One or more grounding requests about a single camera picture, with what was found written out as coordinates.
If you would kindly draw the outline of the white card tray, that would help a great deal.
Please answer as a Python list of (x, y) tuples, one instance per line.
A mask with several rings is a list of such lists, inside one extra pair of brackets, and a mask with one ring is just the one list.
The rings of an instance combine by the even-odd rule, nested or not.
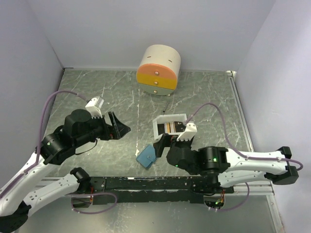
[(153, 119), (154, 140), (159, 140), (164, 133), (180, 135), (185, 131), (186, 114), (159, 115)]

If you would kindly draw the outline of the blue card holder wallet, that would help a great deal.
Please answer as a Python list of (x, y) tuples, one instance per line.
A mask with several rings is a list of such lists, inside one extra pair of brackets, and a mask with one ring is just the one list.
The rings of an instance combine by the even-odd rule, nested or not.
[(153, 145), (148, 145), (136, 157), (136, 161), (141, 164), (145, 169), (149, 169), (156, 161), (156, 153)]

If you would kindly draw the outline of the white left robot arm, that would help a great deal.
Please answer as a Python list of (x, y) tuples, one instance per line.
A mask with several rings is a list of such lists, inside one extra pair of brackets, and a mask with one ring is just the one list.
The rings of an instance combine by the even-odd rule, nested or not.
[(34, 190), (35, 186), (76, 149), (98, 140), (119, 140), (130, 132), (113, 112), (107, 124), (100, 111), (77, 109), (66, 116), (64, 124), (44, 137), (26, 164), (0, 190), (0, 231), (11, 233), (20, 228), (37, 210), (54, 200), (90, 190), (90, 176), (80, 167), (59, 181)]

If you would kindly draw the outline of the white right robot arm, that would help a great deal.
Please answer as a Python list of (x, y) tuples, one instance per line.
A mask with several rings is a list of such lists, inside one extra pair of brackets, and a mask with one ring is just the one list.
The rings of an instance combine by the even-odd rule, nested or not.
[(169, 149), (167, 162), (190, 174), (190, 189), (195, 193), (212, 195), (236, 184), (254, 181), (289, 185), (299, 177), (298, 169), (290, 165), (289, 147), (268, 153), (246, 153), (217, 146), (193, 150), (191, 145), (191, 140), (179, 141), (176, 136), (165, 133), (153, 147), (157, 158), (165, 148)]

